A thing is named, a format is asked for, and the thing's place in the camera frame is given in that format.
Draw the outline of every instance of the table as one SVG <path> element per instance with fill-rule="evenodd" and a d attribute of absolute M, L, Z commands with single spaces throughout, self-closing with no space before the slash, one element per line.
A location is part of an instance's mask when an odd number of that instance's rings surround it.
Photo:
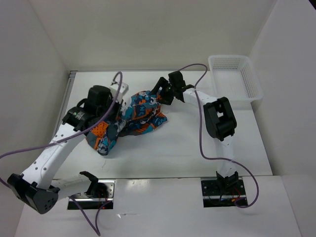
<path fill-rule="evenodd" d="M 116 72 L 78 72 L 67 103 L 67 110 L 87 97 L 93 85 L 109 86 Z M 129 96 L 151 90 L 168 71 L 127 71 L 123 81 L 129 85 Z M 194 84 L 202 75 L 199 71 L 184 71 L 187 84 Z M 198 89 L 213 94 L 207 73 Z M 236 161 L 246 165 L 254 175 L 272 175 L 260 132 L 251 105 L 233 107 L 237 120 L 234 135 Z M 171 106 L 163 105 L 168 122 L 154 132 L 119 138 L 108 156 L 96 153 L 82 141 L 69 155 L 55 178 L 69 178 L 86 170 L 99 178 L 174 178 L 215 176 L 217 162 L 201 157 L 198 149 L 198 109 L 175 99 Z M 213 138 L 203 126 L 204 153 L 217 156 Z M 238 167 L 240 176 L 249 175 Z"/>
<path fill-rule="evenodd" d="M 255 184 L 244 177 L 248 201 Z M 257 177 L 260 195 L 248 209 L 203 208 L 199 178 L 117 180 L 113 210 L 101 210 L 103 237 L 300 237 L 279 176 Z M 24 206 L 15 237 L 93 237 L 80 211 L 67 210 L 68 199 L 45 215 Z M 87 210 L 94 223 L 96 210 Z"/>

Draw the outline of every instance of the cable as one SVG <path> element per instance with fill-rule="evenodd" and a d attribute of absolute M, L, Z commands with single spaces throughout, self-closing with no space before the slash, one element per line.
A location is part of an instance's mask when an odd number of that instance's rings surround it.
<path fill-rule="evenodd" d="M 87 220 L 87 222 L 89 223 L 89 225 L 92 227 L 92 229 L 96 232 L 96 234 L 97 234 L 98 236 L 101 236 L 101 233 L 100 233 L 100 231 L 99 231 L 98 224 L 97 224 L 98 215 L 99 215 L 100 210 L 101 210 L 106 204 L 108 204 L 108 203 L 111 202 L 111 201 L 106 201 L 104 204 L 102 204 L 102 205 L 99 207 L 99 209 L 98 209 L 98 211 L 97 211 L 97 214 L 95 215 L 95 227 L 94 227 L 94 225 L 92 224 L 92 222 L 90 221 L 89 217 L 86 215 L 86 213 L 84 212 L 84 210 L 83 210 L 83 208 L 80 206 L 80 204 L 79 204 L 72 196 L 70 196 L 69 198 L 75 203 L 75 205 L 76 205 L 76 206 L 78 207 L 78 209 L 81 211 L 81 213 L 83 214 L 83 216 L 85 217 L 85 219 Z"/>
<path fill-rule="evenodd" d="M 115 80 L 118 75 L 120 75 L 120 79 L 119 79 L 119 83 L 118 83 L 118 91 L 117 93 L 115 94 L 114 98 L 113 98 L 113 101 L 109 107 L 109 109 L 106 111 L 106 113 L 99 119 L 99 121 L 97 121 L 94 125 L 92 125 L 91 127 L 85 129 L 84 131 L 81 131 L 79 133 L 76 133 L 72 136 L 69 136 L 69 137 L 66 137 L 66 138 L 63 138 L 63 139 L 60 139 L 58 140 L 57 142 L 54 142 L 54 143 L 49 143 L 47 145 L 42 145 L 42 146 L 37 146 L 37 147 L 30 147 L 30 148 L 25 148 L 25 149 L 20 149 L 20 150 L 16 150 L 16 151 L 12 151 L 12 152 L 7 152 L 7 153 L 4 153 L 3 155 L 0 156 L 0 159 L 3 158 L 3 157 L 6 157 L 6 156 L 9 156 L 9 155 L 13 155 L 13 154 L 17 154 L 17 153 L 22 153 L 22 152 L 29 152 L 29 151 L 34 151 L 34 150 L 38 150 L 38 149 L 44 149 L 44 148 L 47 148 L 47 147 L 52 147 L 52 146 L 56 146 L 58 143 L 62 143 L 62 142 L 65 142 L 65 141 L 68 141 L 74 137 L 78 137 L 82 134 L 85 134 L 87 132 L 89 132 L 90 130 L 92 130 L 93 128 L 95 128 L 100 122 L 102 122 L 103 120 L 105 120 L 108 115 L 110 114 L 111 110 L 113 109 L 114 105 L 115 105 L 115 102 L 116 102 L 116 99 L 118 98 L 119 96 L 119 91 L 120 91 L 120 87 L 122 86 L 122 82 L 123 82 L 123 74 L 122 72 L 117 72 L 113 78 L 113 80 Z M 7 186 L 8 188 L 10 188 L 10 186 L 2 179 L 0 178 L 0 182 Z"/>
<path fill-rule="evenodd" d="M 183 70 L 183 69 L 186 69 L 188 67 L 191 67 L 191 66 L 202 66 L 202 67 L 205 67 L 205 71 L 203 73 L 203 75 L 197 80 L 197 82 L 195 83 L 194 85 L 194 92 L 196 94 L 196 97 L 197 97 L 197 104 L 198 104 L 198 112 L 199 112 L 199 151 L 202 155 L 202 157 L 204 159 L 207 159 L 207 160 L 226 160 L 226 161 L 230 161 L 232 163 L 235 163 L 239 166 L 241 166 L 242 168 L 244 168 L 249 174 L 250 176 L 252 177 L 253 181 L 255 182 L 256 184 L 256 188 L 257 188 L 257 194 L 256 194 L 256 197 L 254 199 L 254 201 L 249 204 L 249 205 L 246 205 L 246 206 L 239 206 L 237 204 L 237 200 L 234 202 L 234 205 L 239 207 L 239 208 L 248 208 L 248 207 L 251 207 L 257 200 L 258 200 L 258 197 L 259 197 L 259 185 L 258 185 L 258 182 L 255 178 L 255 176 L 251 173 L 251 171 L 246 167 L 244 166 L 243 164 L 237 162 L 237 161 L 234 161 L 232 159 L 228 159 L 228 158 L 223 158 L 223 157 L 218 157 L 218 158 L 210 158 L 210 157 L 206 157 L 204 155 L 204 152 L 203 152 L 203 148 L 202 148 L 202 107 L 201 107 L 201 102 L 199 100 L 199 97 L 198 97 L 198 93 L 197 93 L 197 85 L 198 83 L 202 80 L 202 78 L 206 75 L 207 73 L 207 66 L 205 64 L 202 64 L 202 63 L 193 63 L 193 64 L 189 64 L 181 69 L 179 69 L 179 71 Z"/>

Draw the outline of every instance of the white wall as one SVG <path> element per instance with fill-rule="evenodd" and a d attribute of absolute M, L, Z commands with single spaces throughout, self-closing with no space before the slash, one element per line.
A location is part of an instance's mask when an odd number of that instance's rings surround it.
<path fill-rule="evenodd" d="M 175 69 L 248 54 L 275 0 L 30 0 L 70 70 Z"/>
<path fill-rule="evenodd" d="M 67 72 L 26 0 L 0 1 L 0 153 L 51 138 Z M 0 177 L 20 173 L 40 151 L 0 160 Z M 0 185 L 0 236 L 12 237 L 23 203 Z"/>
<path fill-rule="evenodd" d="M 315 236 L 316 11 L 278 0 L 250 58 L 264 91 L 255 116 L 274 174 L 283 181 L 303 236 Z"/>

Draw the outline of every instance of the laundry basket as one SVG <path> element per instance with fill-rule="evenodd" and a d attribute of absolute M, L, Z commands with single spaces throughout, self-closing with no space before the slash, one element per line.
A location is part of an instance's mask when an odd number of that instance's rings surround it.
<path fill-rule="evenodd" d="M 230 101 L 252 102 L 263 97 L 250 59 L 242 55 L 214 55 L 208 58 L 217 97 Z"/>

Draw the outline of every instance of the crumpled clothing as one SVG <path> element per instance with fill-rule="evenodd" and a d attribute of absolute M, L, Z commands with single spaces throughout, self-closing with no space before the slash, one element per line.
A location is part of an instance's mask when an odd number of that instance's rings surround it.
<path fill-rule="evenodd" d="M 160 96 L 141 91 L 122 106 L 116 121 L 105 120 L 86 136 L 88 144 L 100 155 L 106 156 L 117 143 L 118 137 L 141 135 L 155 130 L 167 121 L 160 111 Z"/>

